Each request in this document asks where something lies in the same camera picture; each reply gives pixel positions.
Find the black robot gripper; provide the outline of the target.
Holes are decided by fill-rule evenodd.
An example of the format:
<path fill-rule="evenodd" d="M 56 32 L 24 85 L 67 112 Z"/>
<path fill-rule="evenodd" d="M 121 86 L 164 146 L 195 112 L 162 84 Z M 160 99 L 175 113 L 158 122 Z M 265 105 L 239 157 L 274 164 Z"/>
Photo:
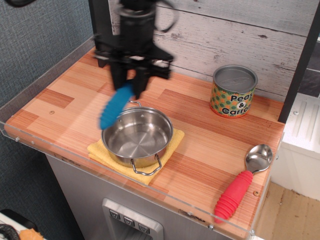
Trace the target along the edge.
<path fill-rule="evenodd" d="M 109 65 L 115 90 L 127 81 L 128 70 L 135 70 L 133 93 L 138 100 L 152 76 L 168 79 L 174 57 L 153 42 L 155 12 L 120 12 L 120 34 L 110 53 Z"/>

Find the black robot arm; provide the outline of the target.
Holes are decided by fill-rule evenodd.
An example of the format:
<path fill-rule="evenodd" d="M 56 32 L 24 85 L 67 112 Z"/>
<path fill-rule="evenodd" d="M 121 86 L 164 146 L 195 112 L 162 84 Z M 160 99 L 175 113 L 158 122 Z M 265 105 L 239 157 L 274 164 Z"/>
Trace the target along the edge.
<path fill-rule="evenodd" d="M 95 53 L 110 65 L 115 90 L 129 82 L 136 99 L 146 90 L 150 77 L 170 77 L 174 60 L 154 43 L 156 4 L 155 0 L 121 0 L 117 6 L 119 35 L 113 40 L 94 37 Z"/>

